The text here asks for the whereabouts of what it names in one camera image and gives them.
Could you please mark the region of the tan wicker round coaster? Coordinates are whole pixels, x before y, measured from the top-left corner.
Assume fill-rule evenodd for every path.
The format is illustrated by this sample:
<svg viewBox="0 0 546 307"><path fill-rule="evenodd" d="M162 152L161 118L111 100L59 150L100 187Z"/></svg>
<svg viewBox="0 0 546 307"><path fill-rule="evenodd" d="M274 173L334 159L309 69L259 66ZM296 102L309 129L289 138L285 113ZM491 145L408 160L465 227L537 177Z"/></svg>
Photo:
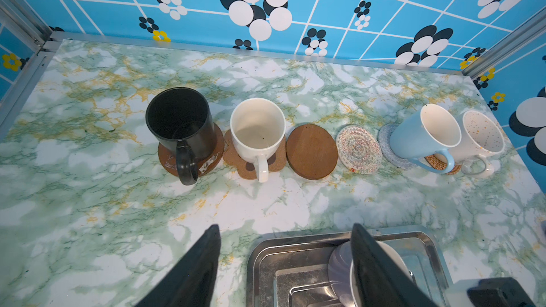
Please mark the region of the tan wicker round coaster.
<svg viewBox="0 0 546 307"><path fill-rule="evenodd" d="M441 161L436 155L426 156L425 160L433 169L436 169L436 170L445 170L447 167L447 163ZM461 168L462 168L461 165L455 165L453 169L449 173L447 173L447 175L455 175L459 173Z"/></svg>

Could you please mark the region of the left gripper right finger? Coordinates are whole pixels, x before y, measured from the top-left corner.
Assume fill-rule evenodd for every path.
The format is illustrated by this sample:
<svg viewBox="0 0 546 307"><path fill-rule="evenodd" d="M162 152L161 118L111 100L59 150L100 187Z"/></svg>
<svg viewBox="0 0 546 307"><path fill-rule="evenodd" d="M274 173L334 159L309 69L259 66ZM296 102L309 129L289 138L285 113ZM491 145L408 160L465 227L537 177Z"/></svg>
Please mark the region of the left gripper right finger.
<svg viewBox="0 0 546 307"><path fill-rule="evenodd" d="M351 232L351 252L356 288L362 305L436 305L358 223L353 225Z"/></svg>

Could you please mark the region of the cork paw print coaster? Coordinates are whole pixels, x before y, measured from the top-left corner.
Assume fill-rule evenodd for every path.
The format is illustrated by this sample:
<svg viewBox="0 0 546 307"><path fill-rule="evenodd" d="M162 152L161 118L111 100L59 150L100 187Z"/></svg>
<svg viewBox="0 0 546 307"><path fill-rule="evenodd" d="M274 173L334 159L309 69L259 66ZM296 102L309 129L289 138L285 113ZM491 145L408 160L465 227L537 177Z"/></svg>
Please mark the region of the cork paw print coaster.
<svg viewBox="0 0 546 307"><path fill-rule="evenodd" d="M226 162L227 165L236 167L237 172L242 179L256 180L257 174L254 165L243 160L236 152L233 146L230 129L224 134L224 139L226 143L223 153L224 162ZM276 152L269 159L267 159L268 170L270 173L280 172L286 166L286 143L287 140L284 139Z"/></svg>

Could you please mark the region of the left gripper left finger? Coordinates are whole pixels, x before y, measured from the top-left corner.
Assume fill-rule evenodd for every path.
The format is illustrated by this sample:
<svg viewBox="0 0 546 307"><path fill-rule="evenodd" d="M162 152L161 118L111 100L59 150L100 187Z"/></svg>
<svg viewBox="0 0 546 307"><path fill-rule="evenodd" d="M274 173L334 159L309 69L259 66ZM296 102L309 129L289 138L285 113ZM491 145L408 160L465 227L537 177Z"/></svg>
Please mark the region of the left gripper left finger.
<svg viewBox="0 0 546 307"><path fill-rule="evenodd" d="M137 305L210 306L220 248L219 227L212 225Z"/></svg>

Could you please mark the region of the black metal cup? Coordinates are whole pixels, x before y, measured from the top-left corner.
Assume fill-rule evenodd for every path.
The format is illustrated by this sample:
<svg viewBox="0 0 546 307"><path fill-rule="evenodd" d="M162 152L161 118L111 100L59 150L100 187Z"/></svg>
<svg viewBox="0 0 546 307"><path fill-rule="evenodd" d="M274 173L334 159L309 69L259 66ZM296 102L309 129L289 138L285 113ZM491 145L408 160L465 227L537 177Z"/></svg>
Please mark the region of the black metal cup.
<svg viewBox="0 0 546 307"><path fill-rule="evenodd" d="M195 184L198 163L207 159L218 143L206 98L191 88L167 89L149 103L145 119L159 143L175 155L180 182Z"/></svg>

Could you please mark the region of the brown wooden round coaster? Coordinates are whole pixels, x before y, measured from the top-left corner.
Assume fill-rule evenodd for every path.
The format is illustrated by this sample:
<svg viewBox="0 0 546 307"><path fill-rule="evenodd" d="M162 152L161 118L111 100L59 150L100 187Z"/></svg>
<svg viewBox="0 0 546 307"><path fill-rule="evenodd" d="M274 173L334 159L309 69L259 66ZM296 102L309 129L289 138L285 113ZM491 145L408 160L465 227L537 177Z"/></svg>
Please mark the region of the brown wooden round coaster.
<svg viewBox="0 0 546 307"><path fill-rule="evenodd" d="M338 161L334 138L314 124L296 127L287 139L287 160L299 176L319 180L329 176Z"/></svg>

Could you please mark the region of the dark brown round coaster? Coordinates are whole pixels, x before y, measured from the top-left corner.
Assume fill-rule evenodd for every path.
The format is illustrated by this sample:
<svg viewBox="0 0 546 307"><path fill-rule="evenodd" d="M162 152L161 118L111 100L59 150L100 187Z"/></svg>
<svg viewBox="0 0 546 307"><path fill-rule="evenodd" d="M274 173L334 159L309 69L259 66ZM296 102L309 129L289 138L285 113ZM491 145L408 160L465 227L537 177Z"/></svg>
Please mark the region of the dark brown round coaster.
<svg viewBox="0 0 546 307"><path fill-rule="evenodd" d="M223 157L225 140L220 127L215 124L215 132L217 136L217 145L213 153L207 158L198 163L198 177L205 176L210 173L220 162ZM176 158L162 144L158 145L158 157L163 168L173 176L178 176L176 169Z"/></svg>

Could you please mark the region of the multicolour woven round coaster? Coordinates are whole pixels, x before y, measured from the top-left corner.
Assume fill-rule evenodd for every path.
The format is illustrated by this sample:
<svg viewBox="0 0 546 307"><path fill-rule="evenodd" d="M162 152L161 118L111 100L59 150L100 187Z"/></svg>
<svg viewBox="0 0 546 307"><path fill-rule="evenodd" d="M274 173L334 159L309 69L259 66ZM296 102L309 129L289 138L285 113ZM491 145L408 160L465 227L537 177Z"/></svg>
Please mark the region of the multicolour woven round coaster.
<svg viewBox="0 0 546 307"><path fill-rule="evenodd" d="M348 125L336 136L338 156L351 172L375 173L382 161L380 145L375 137L358 125Z"/></svg>

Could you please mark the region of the light blue handled mug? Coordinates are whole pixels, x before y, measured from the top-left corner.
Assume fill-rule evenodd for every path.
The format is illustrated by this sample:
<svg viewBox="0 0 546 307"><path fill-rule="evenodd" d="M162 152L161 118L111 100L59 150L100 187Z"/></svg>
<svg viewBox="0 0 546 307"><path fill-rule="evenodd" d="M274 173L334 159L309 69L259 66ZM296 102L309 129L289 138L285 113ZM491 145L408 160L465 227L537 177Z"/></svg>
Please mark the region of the light blue handled mug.
<svg viewBox="0 0 546 307"><path fill-rule="evenodd" d="M455 117L439 105L427 104L394 129L389 146L396 156L430 172L445 174L455 167L449 149L458 146L461 140L462 131ZM434 154L446 158L445 169L437 170L420 161Z"/></svg>

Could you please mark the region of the cream mug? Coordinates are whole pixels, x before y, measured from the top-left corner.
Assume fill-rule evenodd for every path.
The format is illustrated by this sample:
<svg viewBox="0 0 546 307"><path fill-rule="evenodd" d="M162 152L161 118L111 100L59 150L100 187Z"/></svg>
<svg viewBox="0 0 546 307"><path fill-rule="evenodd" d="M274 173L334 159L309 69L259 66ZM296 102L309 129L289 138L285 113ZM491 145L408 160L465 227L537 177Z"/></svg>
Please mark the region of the cream mug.
<svg viewBox="0 0 546 307"><path fill-rule="evenodd" d="M267 160L285 139L283 111L268 99L246 99L233 110L230 132L239 157L254 166L260 183L266 182L269 178Z"/></svg>
<svg viewBox="0 0 546 307"><path fill-rule="evenodd" d="M469 109L456 118L462 131L462 140L456 147L449 149L455 164L462 166L467 176L485 179L492 176L495 169L489 157L501 154L505 141L501 130L484 113ZM484 169L477 173L470 172L475 161L484 164Z"/></svg>

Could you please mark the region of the grey woven round coaster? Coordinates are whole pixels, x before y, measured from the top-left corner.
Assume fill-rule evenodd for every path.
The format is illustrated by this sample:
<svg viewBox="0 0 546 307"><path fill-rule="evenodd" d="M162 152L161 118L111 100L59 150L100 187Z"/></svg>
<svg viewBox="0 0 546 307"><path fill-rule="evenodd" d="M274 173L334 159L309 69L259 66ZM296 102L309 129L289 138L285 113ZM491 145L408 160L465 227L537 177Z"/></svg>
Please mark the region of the grey woven round coaster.
<svg viewBox="0 0 546 307"><path fill-rule="evenodd" d="M409 170L416 165L407 159L397 156L390 147L390 136L398 127L397 124L388 124L380 128L378 132L378 143L383 156L393 165L402 170Z"/></svg>

